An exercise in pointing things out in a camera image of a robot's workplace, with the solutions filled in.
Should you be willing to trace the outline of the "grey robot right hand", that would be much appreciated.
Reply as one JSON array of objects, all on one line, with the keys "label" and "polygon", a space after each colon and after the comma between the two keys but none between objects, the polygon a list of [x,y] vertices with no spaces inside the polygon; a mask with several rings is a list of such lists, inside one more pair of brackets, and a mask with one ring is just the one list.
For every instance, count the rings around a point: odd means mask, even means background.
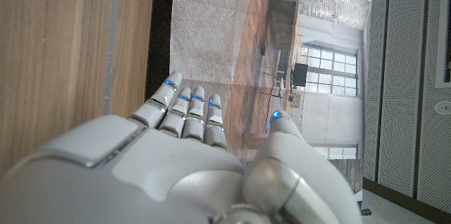
[{"label": "grey robot right hand", "polygon": [[1,179],[2,223],[360,223],[346,179],[284,111],[248,165],[221,100],[171,73],[131,116],[47,142]]}]

